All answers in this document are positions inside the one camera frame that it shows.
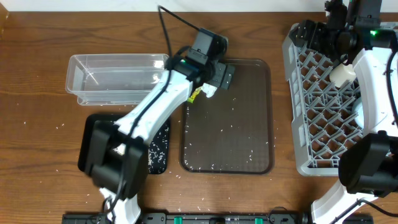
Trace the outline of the white tissue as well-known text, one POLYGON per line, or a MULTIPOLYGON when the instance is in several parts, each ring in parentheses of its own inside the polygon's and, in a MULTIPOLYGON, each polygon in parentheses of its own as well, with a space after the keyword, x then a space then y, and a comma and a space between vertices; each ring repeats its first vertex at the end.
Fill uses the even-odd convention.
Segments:
POLYGON ((211 98, 217 91, 217 87, 204 83, 201 87, 201 91, 204 92, 207 98, 211 98))

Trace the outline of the yellow green snack wrapper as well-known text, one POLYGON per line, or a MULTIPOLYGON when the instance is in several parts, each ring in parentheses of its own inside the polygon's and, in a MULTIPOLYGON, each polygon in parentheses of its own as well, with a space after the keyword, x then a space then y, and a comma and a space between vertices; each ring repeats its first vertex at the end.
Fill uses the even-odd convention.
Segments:
POLYGON ((201 92, 202 87, 196 88, 193 93, 188 97, 187 101, 193 103, 197 95, 201 92))

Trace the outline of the cream cup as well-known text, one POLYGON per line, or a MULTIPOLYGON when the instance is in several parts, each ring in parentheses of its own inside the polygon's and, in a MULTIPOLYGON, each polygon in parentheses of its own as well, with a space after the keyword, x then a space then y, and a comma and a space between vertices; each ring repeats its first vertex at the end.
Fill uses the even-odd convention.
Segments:
POLYGON ((337 87, 341 88, 347 83, 351 83, 356 79, 356 73, 352 64, 340 64, 330 72, 330 81, 337 87))

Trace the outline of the light blue bowl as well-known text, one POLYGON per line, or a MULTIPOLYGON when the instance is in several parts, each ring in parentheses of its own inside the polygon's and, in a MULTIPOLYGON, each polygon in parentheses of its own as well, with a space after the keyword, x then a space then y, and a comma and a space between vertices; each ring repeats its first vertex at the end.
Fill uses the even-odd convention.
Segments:
POLYGON ((363 113, 363 102, 361 97, 355 100, 351 112, 356 114, 354 118, 355 123, 361 128, 364 128, 364 113, 363 113))

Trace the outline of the pile of rice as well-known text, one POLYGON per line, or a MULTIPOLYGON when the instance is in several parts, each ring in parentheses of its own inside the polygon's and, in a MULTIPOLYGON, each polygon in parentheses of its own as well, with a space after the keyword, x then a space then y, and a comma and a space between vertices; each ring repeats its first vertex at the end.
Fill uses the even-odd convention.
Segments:
POLYGON ((170 140, 170 119, 168 119, 154 136, 148 149, 149 174, 162 174, 167 168, 170 140))

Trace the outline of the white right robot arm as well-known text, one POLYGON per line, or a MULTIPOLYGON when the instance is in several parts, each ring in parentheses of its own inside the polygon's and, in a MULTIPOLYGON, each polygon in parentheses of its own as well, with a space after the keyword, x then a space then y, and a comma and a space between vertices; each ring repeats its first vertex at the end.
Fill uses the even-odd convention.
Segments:
POLYGON ((381 2, 325 2, 326 23, 303 21, 289 37, 352 65, 363 99, 364 137, 340 159, 337 183, 314 201, 308 223, 342 223, 362 204, 397 191, 397 34, 380 26, 381 2))

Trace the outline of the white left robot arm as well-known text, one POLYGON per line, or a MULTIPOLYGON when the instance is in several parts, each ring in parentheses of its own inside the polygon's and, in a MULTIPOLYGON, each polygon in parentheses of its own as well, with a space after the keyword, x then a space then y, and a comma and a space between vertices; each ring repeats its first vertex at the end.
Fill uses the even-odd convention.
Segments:
POLYGON ((108 115, 87 118, 78 167, 104 196, 97 222, 137 222, 137 193, 149 173, 153 138, 203 84, 228 89, 234 69, 220 61, 227 48, 227 37, 201 28, 192 46, 168 59, 160 81, 130 113, 116 121, 108 115))

